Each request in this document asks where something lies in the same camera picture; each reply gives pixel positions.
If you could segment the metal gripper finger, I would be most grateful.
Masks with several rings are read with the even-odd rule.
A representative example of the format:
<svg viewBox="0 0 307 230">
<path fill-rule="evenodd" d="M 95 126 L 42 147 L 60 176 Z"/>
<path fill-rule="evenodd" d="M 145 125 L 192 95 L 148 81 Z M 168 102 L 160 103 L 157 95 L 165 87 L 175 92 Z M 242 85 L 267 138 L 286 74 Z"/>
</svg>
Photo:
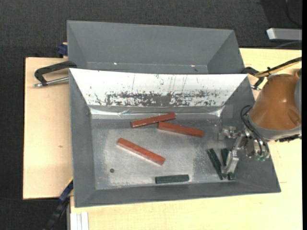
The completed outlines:
<svg viewBox="0 0 307 230">
<path fill-rule="evenodd" d="M 235 139 L 240 135 L 240 132 L 235 126 L 223 126 L 218 133 L 218 140 L 225 140 L 226 138 Z"/>
<path fill-rule="evenodd" d="M 226 174 L 234 173 L 237 167 L 239 157 L 237 155 L 236 150 L 225 150 L 224 154 L 226 155 L 225 158 L 225 165 L 223 167 L 223 172 Z"/>
</svg>

